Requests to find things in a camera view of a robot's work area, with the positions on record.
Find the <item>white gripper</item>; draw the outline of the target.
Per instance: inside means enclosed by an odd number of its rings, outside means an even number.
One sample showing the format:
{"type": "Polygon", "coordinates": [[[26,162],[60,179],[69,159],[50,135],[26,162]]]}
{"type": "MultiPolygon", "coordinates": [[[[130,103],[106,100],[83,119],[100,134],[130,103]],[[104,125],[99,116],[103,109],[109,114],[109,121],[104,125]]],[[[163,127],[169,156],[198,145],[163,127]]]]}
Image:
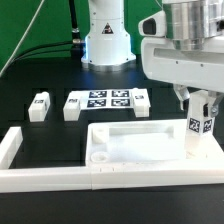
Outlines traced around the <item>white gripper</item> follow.
{"type": "Polygon", "coordinates": [[[181,110],[187,109],[190,98],[187,87],[194,87],[210,90],[210,116],[218,115],[224,98],[224,36],[206,39],[203,49],[195,51],[176,50],[165,38],[145,37],[141,56],[149,79],[174,84],[181,110]]]}

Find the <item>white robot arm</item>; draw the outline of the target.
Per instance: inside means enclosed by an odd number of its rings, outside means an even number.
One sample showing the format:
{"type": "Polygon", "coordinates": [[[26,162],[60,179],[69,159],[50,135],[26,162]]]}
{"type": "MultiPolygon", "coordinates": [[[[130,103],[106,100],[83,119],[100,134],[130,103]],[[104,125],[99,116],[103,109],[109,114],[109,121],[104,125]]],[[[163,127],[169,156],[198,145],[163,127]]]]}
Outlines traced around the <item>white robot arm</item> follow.
{"type": "MultiPolygon", "coordinates": [[[[82,63],[118,70],[133,61],[124,28],[124,0],[88,0],[90,32],[82,63]]],[[[171,83],[179,99],[189,87],[208,92],[207,115],[224,98],[224,0],[162,0],[161,10],[138,24],[147,78],[171,83]]]]}

